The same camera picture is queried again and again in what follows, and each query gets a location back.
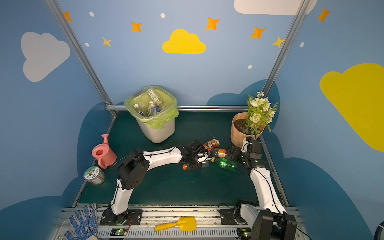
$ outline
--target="yellow cloud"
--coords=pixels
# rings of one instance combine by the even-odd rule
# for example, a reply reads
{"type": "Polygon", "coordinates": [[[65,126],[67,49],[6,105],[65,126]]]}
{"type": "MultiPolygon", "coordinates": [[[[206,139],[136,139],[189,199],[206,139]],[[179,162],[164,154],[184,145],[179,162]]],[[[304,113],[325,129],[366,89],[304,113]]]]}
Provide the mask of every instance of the yellow cloud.
{"type": "Polygon", "coordinates": [[[384,67],[363,63],[343,74],[329,72],[320,88],[356,133],[371,148],[384,152],[384,67]]]}
{"type": "Polygon", "coordinates": [[[166,53],[203,53],[206,48],[196,34],[184,29],[176,29],[169,41],[163,43],[163,51],[166,53]]]}

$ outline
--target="blue and white glove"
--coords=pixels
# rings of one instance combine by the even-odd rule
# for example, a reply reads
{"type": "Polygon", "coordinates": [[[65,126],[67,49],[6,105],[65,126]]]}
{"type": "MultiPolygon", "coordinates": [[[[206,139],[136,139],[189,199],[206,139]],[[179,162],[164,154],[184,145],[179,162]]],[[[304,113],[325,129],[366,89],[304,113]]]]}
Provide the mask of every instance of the blue and white glove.
{"type": "Polygon", "coordinates": [[[70,223],[73,227],[74,233],[71,231],[66,231],[64,237],[67,240],[86,240],[86,239],[96,239],[92,233],[97,234],[98,223],[96,216],[96,204],[91,206],[85,205],[84,211],[77,210],[74,212],[74,215],[69,217],[70,223]]]}

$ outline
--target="pink watering can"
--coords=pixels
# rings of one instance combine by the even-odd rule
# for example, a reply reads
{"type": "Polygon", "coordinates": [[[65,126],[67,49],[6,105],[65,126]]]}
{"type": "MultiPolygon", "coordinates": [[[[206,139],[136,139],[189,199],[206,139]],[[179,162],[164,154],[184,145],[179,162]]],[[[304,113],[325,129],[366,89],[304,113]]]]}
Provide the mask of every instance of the pink watering can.
{"type": "Polygon", "coordinates": [[[116,154],[112,151],[108,144],[109,134],[101,135],[104,138],[104,143],[97,145],[92,150],[92,156],[98,160],[98,164],[101,168],[106,169],[116,161],[116,154]]]}

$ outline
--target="green table surface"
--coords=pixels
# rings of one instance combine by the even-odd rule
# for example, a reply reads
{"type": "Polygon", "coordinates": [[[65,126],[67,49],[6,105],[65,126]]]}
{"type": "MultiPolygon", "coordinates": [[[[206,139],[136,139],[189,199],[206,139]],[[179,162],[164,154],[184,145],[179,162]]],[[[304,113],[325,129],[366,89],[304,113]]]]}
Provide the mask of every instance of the green table surface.
{"type": "MultiPolygon", "coordinates": [[[[142,151],[167,149],[176,144],[189,144],[199,138],[201,143],[212,139],[220,141],[220,148],[231,146],[231,122],[236,113],[180,112],[175,120],[176,131],[164,142],[152,143],[141,131],[136,120],[125,111],[119,112],[108,137],[117,159],[130,154],[134,148],[142,151]]],[[[262,161],[266,162],[264,151],[262,161]]],[[[120,164],[104,169],[107,179],[99,186],[87,183],[79,203],[107,204],[111,202],[116,184],[116,171],[120,164]]],[[[255,187],[241,164],[236,172],[210,162],[207,168],[184,170],[182,163],[167,164],[151,169],[143,182],[134,189],[129,204],[143,205],[218,205],[236,204],[238,199],[257,202],[255,187]]]]}

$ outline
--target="trash can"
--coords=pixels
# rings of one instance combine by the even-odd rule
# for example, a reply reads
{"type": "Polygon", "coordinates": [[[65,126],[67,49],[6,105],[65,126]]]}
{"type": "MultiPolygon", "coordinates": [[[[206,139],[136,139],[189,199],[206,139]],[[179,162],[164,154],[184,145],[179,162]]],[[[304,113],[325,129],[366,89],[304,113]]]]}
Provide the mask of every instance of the trash can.
{"type": "Polygon", "coordinates": [[[166,106],[162,111],[153,116],[144,117],[133,108],[136,103],[139,103],[144,109],[148,108],[152,99],[146,93],[146,88],[142,92],[127,98],[124,105],[136,118],[144,135],[154,143],[161,143],[175,132],[175,118],[179,116],[179,111],[177,110],[176,98],[172,94],[159,86],[153,86],[153,88],[166,106]]]}

